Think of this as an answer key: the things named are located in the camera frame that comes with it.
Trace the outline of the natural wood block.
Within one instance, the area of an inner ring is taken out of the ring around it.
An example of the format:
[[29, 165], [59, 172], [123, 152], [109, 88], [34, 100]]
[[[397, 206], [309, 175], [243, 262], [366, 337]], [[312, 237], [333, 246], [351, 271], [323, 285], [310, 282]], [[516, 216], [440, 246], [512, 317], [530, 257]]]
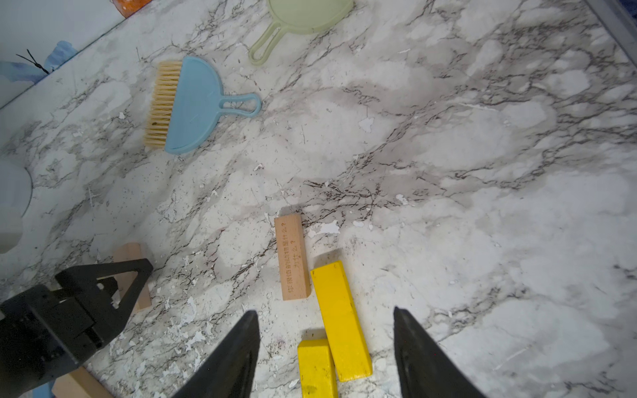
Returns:
[[311, 294], [310, 272], [301, 215], [275, 218], [275, 238], [283, 300], [308, 298]]
[[56, 398], [114, 397], [83, 367], [57, 378], [52, 388], [52, 393]]
[[[144, 258], [142, 245], [137, 242], [127, 243], [122, 245], [114, 251], [114, 262], [125, 262], [129, 260], [139, 260]], [[138, 276], [136, 272], [126, 272], [116, 275], [114, 278], [118, 284], [119, 297], [122, 299], [129, 290], [129, 287]], [[133, 313], [139, 313], [146, 308], [151, 307], [151, 297], [149, 293], [149, 287], [147, 285], [142, 288], [137, 302], [134, 306]]]

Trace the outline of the white potted artificial plant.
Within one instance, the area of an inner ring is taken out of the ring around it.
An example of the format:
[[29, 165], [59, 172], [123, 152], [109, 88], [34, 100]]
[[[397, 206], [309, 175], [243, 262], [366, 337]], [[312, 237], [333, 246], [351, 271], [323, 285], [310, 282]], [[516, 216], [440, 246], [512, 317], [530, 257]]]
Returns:
[[1, 253], [8, 253], [23, 236], [23, 216], [33, 195], [33, 181], [23, 166], [1, 159]]

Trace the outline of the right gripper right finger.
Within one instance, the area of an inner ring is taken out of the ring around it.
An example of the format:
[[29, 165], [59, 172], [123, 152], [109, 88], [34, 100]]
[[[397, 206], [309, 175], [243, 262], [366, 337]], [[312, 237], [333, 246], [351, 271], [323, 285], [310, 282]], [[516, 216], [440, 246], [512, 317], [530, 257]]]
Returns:
[[393, 318], [394, 353], [403, 397], [484, 398], [408, 310], [394, 308]]

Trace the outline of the blue block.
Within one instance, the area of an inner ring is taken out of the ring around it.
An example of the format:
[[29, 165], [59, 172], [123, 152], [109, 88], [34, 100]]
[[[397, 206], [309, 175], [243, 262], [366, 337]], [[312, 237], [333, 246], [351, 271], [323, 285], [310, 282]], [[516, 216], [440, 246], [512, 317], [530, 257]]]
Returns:
[[32, 398], [55, 398], [52, 388], [55, 385], [54, 381], [48, 382], [42, 386], [38, 386], [32, 390]]

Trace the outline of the yellow block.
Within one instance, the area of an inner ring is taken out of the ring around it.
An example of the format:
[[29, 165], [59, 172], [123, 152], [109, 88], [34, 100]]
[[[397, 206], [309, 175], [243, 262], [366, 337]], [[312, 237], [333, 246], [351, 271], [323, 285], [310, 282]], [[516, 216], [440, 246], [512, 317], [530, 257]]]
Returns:
[[340, 261], [311, 271], [328, 344], [341, 382], [373, 375], [373, 365], [348, 278]]
[[303, 397], [337, 398], [336, 370], [328, 340], [304, 340], [297, 352]]

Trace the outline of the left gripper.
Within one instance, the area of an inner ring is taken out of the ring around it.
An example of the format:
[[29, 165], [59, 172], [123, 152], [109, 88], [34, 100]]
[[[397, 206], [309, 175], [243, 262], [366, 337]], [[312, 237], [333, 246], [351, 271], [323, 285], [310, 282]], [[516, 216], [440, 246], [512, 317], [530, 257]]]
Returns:
[[[1, 304], [1, 396], [18, 397], [75, 371], [124, 329], [154, 267], [147, 259], [78, 265]], [[113, 305], [118, 276], [133, 281]]]

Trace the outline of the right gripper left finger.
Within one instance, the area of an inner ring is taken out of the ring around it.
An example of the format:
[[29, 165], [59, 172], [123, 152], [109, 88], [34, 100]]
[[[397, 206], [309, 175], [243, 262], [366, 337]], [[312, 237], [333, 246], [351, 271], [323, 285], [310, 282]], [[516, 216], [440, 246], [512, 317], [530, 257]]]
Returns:
[[250, 396], [259, 348], [258, 315], [250, 310], [174, 398]]

